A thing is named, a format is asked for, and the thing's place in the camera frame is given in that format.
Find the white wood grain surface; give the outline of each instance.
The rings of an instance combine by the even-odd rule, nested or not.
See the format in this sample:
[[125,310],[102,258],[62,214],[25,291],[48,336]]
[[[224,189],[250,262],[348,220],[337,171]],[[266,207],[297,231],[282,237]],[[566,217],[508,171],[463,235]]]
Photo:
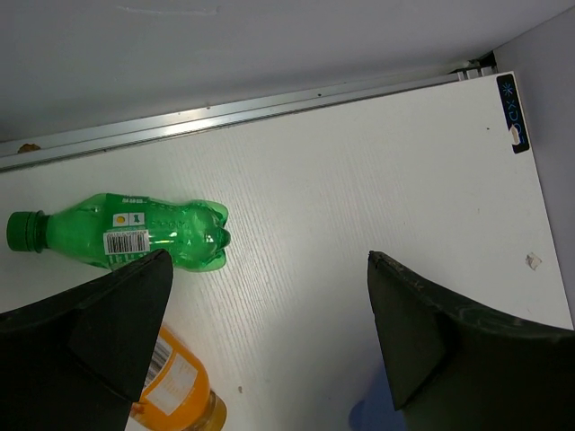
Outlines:
[[[165,320],[206,364],[226,430],[345,430],[380,360],[369,250],[572,328],[533,156],[511,145],[488,77],[5,173],[0,224],[103,191],[221,201],[228,264],[177,270]],[[0,311],[103,274],[4,236],[0,253]]]

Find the barcode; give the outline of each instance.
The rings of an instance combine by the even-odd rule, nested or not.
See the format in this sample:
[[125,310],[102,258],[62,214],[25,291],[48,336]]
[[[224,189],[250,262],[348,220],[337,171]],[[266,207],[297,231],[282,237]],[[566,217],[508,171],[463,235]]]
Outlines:
[[148,231],[107,232],[104,234],[104,251],[106,254],[150,251]]
[[172,346],[165,342],[162,337],[158,337],[155,341],[154,353],[152,354],[152,362],[147,368],[146,382],[144,388],[154,381],[156,376],[162,371],[166,362],[172,354]]

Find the blue asterisk symbol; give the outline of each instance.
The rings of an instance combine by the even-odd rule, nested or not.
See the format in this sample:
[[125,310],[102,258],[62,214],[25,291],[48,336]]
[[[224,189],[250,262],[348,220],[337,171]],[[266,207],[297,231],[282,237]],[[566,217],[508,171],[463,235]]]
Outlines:
[[503,92],[509,97],[513,94],[513,86],[510,83],[503,84]]

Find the gray wall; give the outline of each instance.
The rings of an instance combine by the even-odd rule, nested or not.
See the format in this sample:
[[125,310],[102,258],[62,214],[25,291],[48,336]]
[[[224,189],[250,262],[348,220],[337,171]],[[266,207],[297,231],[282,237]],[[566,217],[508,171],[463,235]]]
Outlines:
[[515,70],[563,282],[575,311],[575,8],[495,51]]
[[449,68],[575,0],[4,0],[0,141]]

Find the green label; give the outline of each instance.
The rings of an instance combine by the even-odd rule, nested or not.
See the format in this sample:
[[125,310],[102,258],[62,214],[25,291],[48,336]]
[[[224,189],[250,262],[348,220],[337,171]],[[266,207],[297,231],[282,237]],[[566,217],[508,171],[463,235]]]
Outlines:
[[103,215],[103,245],[111,268],[118,268],[150,251],[146,224],[148,198],[108,194]]

